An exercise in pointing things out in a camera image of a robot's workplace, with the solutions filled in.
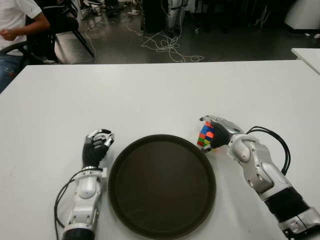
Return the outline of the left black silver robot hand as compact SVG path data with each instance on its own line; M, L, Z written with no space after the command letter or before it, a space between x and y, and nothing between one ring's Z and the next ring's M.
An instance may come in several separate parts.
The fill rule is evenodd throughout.
M82 167L98 168L114 141L115 135L108 129L100 128L88 134L82 149Z

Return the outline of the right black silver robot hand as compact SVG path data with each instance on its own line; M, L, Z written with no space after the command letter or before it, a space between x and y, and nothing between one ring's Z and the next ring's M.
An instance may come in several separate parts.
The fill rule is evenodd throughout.
M199 120L210 123L210 126L214 129L214 136L212 140L208 145L203 146L201 149L203 153L228 145L234 135L244 134L244 131L239 126L222 117L206 115L201 117Z

